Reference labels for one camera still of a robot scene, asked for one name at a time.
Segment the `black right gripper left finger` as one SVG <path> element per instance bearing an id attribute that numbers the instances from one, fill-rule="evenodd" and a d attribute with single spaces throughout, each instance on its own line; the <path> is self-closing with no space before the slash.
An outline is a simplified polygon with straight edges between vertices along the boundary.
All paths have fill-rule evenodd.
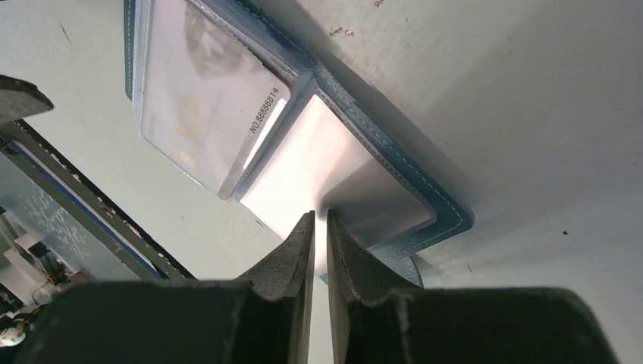
<path id="1" fill-rule="evenodd" d="M 94 281 L 49 304 L 18 363 L 305 363 L 315 214 L 229 281 Z"/>

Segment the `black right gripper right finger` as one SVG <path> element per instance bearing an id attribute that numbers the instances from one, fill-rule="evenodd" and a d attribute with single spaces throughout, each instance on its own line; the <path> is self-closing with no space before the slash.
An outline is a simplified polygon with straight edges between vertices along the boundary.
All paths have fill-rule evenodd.
<path id="1" fill-rule="evenodd" d="M 337 363 L 615 363 L 589 306 L 555 287 L 425 289 L 327 216 Z"/>

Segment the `white VIP card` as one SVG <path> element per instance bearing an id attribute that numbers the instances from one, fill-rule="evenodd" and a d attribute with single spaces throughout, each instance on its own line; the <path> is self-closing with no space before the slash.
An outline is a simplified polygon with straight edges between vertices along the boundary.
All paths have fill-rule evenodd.
<path id="1" fill-rule="evenodd" d="M 192 1 L 155 1 L 140 93 L 140 136 L 230 199 L 290 99 L 290 88 Z"/>

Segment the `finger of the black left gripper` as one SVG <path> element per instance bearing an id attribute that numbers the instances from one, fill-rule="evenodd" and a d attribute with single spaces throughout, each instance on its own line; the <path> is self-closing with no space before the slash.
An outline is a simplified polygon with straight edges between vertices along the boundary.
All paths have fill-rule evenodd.
<path id="1" fill-rule="evenodd" d="M 1 75 L 1 124 L 46 113 L 54 107 L 36 85 Z"/>

